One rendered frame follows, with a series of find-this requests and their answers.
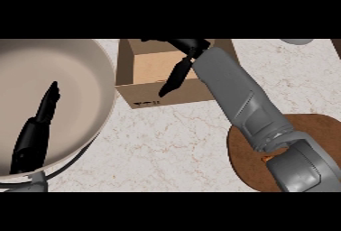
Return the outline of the grey round object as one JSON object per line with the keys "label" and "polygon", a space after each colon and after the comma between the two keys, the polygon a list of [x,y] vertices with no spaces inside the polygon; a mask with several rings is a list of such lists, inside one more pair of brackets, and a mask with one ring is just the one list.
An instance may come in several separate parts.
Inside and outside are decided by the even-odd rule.
{"label": "grey round object", "polygon": [[281,39],[284,42],[293,45],[308,45],[315,39]]}

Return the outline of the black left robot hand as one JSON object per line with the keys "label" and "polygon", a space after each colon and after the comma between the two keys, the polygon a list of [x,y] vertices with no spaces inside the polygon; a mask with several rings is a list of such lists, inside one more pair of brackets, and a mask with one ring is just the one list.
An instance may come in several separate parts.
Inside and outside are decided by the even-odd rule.
{"label": "black left robot hand", "polygon": [[11,160],[11,174],[32,172],[42,168],[48,156],[49,126],[55,116],[61,91],[54,81],[43,96],[36,116],[32,117],[21,129]]}

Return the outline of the cardboard box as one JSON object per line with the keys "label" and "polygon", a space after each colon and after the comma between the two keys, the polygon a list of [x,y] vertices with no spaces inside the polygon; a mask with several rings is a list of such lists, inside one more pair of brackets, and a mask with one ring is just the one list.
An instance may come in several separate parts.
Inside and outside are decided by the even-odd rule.
{"label": "cardboard box", "polygon": [[185,53],[167,42],[120,40],[117,90],[132,109],[213,100],[212,92],[194,70],[187,75],[184,85],[164,97],[158,96],[172,70],[184,58]]}

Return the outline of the brown wooden cutting board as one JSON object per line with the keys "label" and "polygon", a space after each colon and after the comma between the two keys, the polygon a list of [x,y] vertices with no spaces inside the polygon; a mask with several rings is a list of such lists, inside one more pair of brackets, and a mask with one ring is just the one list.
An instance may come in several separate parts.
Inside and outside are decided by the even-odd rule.
{"label": "brown wooden cutting board", "polygon": [[[287,119],[299,131],[308,132],[341,168],[341,121],[322,114],[287,114]],[[280,192],[280,186],[268,170],[263,159],[282,154],[281,148],[272,153],[256,152],[240,131],[232,126],[226,137],[229,161],[243,182],[262,192]]]}

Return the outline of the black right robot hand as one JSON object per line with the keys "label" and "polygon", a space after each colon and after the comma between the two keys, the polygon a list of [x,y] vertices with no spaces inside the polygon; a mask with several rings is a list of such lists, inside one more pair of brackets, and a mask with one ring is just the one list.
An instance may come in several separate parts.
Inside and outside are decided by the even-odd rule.
{"label": "black right robot hand", "polygon": [[206,39],[158,39],[160,42],[167,42],[178,48],[185,57],[175,65],[167,82],[158,91],[158,96],[164,97],[185,82],[187,75],[192,69],[192,59],[197,59],[203,52],[210,48],[212,43]]}

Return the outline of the large beige bowl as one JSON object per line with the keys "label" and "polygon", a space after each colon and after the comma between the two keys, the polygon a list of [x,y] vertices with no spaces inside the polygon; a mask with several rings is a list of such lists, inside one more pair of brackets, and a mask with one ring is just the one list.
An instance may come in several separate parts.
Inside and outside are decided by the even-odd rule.
{"label": "large beige bowl", "polygon": [[77,154],[102,130],[117,100],[116,68],[92,39],[0,39],[0,181],[15,177],[15,143],[52,84],[61,99],[46,168]]}

